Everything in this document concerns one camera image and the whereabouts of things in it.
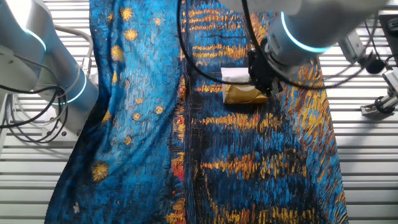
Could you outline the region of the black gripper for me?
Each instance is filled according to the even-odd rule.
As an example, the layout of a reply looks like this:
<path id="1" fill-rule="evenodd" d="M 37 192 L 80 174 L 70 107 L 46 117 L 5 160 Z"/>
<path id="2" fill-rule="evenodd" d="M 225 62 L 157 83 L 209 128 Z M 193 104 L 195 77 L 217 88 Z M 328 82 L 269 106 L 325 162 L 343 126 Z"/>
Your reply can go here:
<path id="1" fill-rule="evenodd" d="M 258 83 L 259 90 L 265 95 L 277 95 L 283 91 L 282 84 L 277 73 L 271 66 L 262 45 L 259 50 L 253 47 L 248 51 L 249 82 Z"/>

